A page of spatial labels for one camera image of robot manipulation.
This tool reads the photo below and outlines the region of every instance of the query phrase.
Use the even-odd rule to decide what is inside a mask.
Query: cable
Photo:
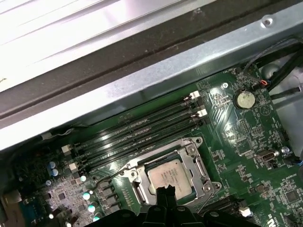
[[[303,48],[303,44],[301,44],[301,43],[292,44],[287,47],[281,48],[278,51],[269,53],[269,54],[259,58],[256,61],[256,66],[258,69],[260,69],[263,66],[272,63],[273,61],[284,58],[292,53],[296,53],[297,51],[299,51],[302,48]]]
[[[290,95],[293,95],[295,93],[301,92],[301,90],[302,90],[301,87],[294,87],[294,88],[288,89],[286,91],[283,91],[281,93],[271,95],[270,98],[272,100],[275,100],[275,99],[278,99],[278,98],[283,98],[283,97],[290,96]]]
[[[303,63],[303,49],[295,53],[289,61],[287,61],[280,70],[274,72],[271,77],[271,84],[268,86],[268,91],[274,89],[282,80],[284,80],[295,67]]]
[[[281,45],[281,44],[285,44],[285,43],[288,43],[288,42],[291,42],[292,40],[297,40],[298,42],[300,43],[303,43],[303,38],[301,37],[298,37],[298,36],[290,36],[290,37],[287,37],[285,39],[281,39],[279,41],[277,41],[276,43],[274,43],[273,45],[269,46],[268,48],[266,48],[264,51],[262,51],[261,53],[257,54],[254,58],[252,58],[244,67],[243,69],[243,73],[257,60],[259,59],[260,57],[262,57],[264,54],[268,53],[269,51],[271,51],[272,49],[274,49],[275,47]]]
[[[122,170],[116,172],[115,174],[113,174],[113,175],[111,175],[111,176],[103,177],[101,180],[99,180],[99,181],[96,183],[96,185],[95,185],[95,187],[93,187],[92,191],[95,191],[101,183],[112,180],[113,178],[115,178],[115,177],[118,176],[120,173],[124,172],[125,170],[127,170],[127,168],[124,168],[124,169],[122,169]]]

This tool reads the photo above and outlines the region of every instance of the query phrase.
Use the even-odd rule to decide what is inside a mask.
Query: ram slot
[[[97,157],[104,151],[112,151],[118,147],[130,144],[133,141],[136,141],[144,136],[146,137],[157,131],[178,124],[179,122],[182,122],[186,119],[190,119],[190,115],[191,111],[183,111],[177,115],[172,116],[171,118],[163,119],[136,131],[130,131],[128,135],[122,138],[118,138],[116,140],[106,140],[103,143],[96,144],[92,148],[85,149],[85,155],[87,156],[87,159]]]
[[[174,114],[177,114],[181,111],[188,109],[189,107],[187,105],[189,103],[190,102],[181,103],[180,101],[178,101],[178,103],[171,104],[164,108],[156,109],[151,113],[149,112],[148,114],[145,114],[144,116],[131,119],[131,121],[124,122],[117,126],[99,131],[97,134],[92,136],[88,141],[81,143],[81,145],[78,146],[78,149],[90,148],[90,147],[93,148],[95,143],[103,142],[104,140],[107,139],[114,139],[117,137],[121,137],[127,134],[130,130],[136,130],[146,126],[147,124],[170,117]]]
[[[85,164],[85,168],[89,171],[108,162],[112,162],[124,156],[128,156],[134,152],[136,152],[137,154],[141,154],[149,150],[155,149],[157,147],[157,144],[160,144],[161,141],[170,141],[180,136],[183,136],[195,126],[196,123],[193,119],[187,119],[183,122],[180,122],[179,124],[175,124],[174,126],[158,131],[157,133],[154,133],[148,137],[144,137],[132,144],[106,152],[105,154],[97,157],[96,159],[88,161]]]

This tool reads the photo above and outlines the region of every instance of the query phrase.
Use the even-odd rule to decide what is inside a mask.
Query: black cable
[[[286,96],[293,95],[293,94],[295,94],[297,92],[301,92],[301,88],[300,87],[294,87],[294,88],[288,89],[286,91],[283,91],[281,93],[271,95],[270,98],[272,100],[275,100],[275,99],[278,99],[278,98],[283,98],[283,97],[286,97]]]
[[[303,38],[292,35],[289,36],[287,38],[281,39],[277,42],[275,42],[274,44],[270,45],[268,48],[266,48],[264,51],[260,52],[259,54],[257,54],[255,57],[253,57],[244,67],[243,69],[243,73],[256,61],[258,60],[260,57],[262,57],[264,54],[268,53],[269,51],[271,51],[272,49],[274,49],[275,47],[281,45],[281,44],[286,44],[286,43],[290,43],[292,42],[292,40],[296,40],[300,43],[303,43]]]
[[[303,48],[303,44],[301,44],[301,43],[286,46],[278,51],[269,53],[269,54],[259,58],[256,61],[256,66],[258,69],[260,69],[261,67],[263,67],[267,64],[270,64],[271,62],[276,61],[278,59],[284,58],[292,53],[295,53],[302,48]]]
[[[280,70],[274,72],[271,77],[270,85],[268,86],[268,91],[271,91],[275,88],[282,80],[284,80],[292,70],[301,65],[303,63],[303,49],[299,50],[296,54],[294,54],[289,61],[287,61]]]

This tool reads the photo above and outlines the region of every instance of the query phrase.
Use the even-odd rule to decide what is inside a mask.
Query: screw hole
[[[271,22],[270,22],[270,20],[265,20],[265,21],[264,21],[264,24],[265,24],[265,25],[270,25]]]

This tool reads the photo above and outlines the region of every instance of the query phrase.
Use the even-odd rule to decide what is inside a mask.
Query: green circuit board
[[[256,67],[248,73],[260,77]],[[298,167],[284,162],[292,152],[280,151],[290,145],[268,91],[252,91],[255,101],[251,108],[236,107],[235,95],[251,89],[253,84],[254,80],[232,68],[88,128],[75,130],[34,150],[31,156],[20,157],[14,170],[26,226],[33,225],[33,221],[36,226],[47,223],[49,207],[53,210],[64,206],[76,212],[79,218],[74,226],[77,227],[91,223],[96,214],[105,216],[118,209],[140,212],[141,205],[130,182],[119,176],[104,185],[110,187],[113,197],[107,199],[105,194],[93,193],[86,201],[83,194],[89,193],[99,179],[115,174],[139,154],[185,137],[203,138],[199,153],[211,180],[222,184],[208,204],[233,196],[246,201],[253,221],[260,226],[288,226],[289,216],[302,226],[303,183],[297,176]],[[199,124],[192,120],[199,103],[194,99],[184,102],[195,91],[199,92],[207,111],[207,117]],[[61,149],[66,145],[71,146],[68,154]],[[264,150],[280,152],[265,163],[256,157]],[[56,163],[58,175],[49,168],[51,161]],[[84,181],[71,172],[70,164],[75,162],[78,172],[86,176]],[[87,206],[92,201],[98,201],[98,207],[88,212]],[[68,210],[60,215],[64,226]]]

